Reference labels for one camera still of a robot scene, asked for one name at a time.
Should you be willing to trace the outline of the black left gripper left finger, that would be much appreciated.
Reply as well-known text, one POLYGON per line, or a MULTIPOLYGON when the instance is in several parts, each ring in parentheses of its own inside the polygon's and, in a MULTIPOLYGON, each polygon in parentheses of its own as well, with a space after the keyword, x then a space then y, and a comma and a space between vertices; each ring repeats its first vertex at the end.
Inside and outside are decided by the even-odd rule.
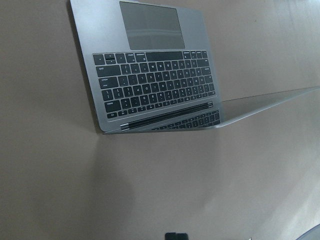
POLYGON ((165 234, 164 239, 165 240, 176 240, 177 235, 176 234, 165 234))

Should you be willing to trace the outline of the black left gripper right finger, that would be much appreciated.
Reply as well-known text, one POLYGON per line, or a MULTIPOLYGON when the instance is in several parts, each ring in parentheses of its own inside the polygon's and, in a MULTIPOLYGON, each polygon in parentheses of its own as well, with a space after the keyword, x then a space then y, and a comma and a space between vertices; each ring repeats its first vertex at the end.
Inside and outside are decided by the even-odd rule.
POLYGON ((177 234, 176 239, 177 240, 188 240, 188 235, 187 234, 177 234))

